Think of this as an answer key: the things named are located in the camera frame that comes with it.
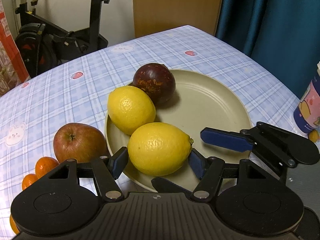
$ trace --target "orange bag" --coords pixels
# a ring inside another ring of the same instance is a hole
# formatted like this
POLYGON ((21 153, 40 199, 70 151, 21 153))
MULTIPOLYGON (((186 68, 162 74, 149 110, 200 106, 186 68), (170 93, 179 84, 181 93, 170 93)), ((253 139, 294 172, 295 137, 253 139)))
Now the orange bag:
POLYGON ((0 97, 29 78, 10 33, 0 0, 0 97))

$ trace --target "curtain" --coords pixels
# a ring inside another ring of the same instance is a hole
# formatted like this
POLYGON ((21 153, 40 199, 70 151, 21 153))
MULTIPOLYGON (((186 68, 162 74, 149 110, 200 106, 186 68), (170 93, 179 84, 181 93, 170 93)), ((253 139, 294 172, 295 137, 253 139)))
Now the curtain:
POLYGON ((216 37, 301 98, 320 61, 320 0, 222 0, 216 37))
POLYGON ((10 33, 0 0, 0 97, 29 78, 10 33))

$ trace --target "exercise bike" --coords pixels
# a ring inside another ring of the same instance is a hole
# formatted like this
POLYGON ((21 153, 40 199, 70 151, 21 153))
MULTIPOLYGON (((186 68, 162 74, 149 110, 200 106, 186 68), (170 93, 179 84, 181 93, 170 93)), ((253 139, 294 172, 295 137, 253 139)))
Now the exercise bike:
POLYGON ((20 0, 15 13, 20 14, 21 28, 15 43, 31 78, 108 46, 99 34, 102 2, 110 0, 91 0, 88 28, 68 32, 36 14, 38 0, 31 1, 32 11, 27 0, 20 0))

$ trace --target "passion fruit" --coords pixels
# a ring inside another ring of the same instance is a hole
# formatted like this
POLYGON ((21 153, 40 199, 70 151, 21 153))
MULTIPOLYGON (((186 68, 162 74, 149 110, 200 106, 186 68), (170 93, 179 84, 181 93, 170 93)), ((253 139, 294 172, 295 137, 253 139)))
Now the passion fruit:
POLYGON ((174 76, 165 65, 159 63, 140 67, 134 74, 132 84, 143 90, 154 104, 168 101, 176 89, 174 76))

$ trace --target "checkered tablecloth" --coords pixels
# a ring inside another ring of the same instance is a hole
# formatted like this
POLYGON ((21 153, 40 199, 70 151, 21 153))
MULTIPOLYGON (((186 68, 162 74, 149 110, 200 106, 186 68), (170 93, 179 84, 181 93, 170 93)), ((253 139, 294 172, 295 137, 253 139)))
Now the checkered tablecloth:
MULTIPOLYGON (((293 130, 298 98, 267 70, 233 47, 194 27, 184 26, 112 46, 60 65, 0 98, 0 239, 14 236, 10 205, 36 161, 54 156, 56 131, 69 122, 104 133, 108 94, 132 81, 143 64, 206 74, 228 86, 244 103, 252 123, 293 130)), ((141 190, 122 175, 124 192, 141 190)), ((81 185, 94 191, 92 181, 81 185)))

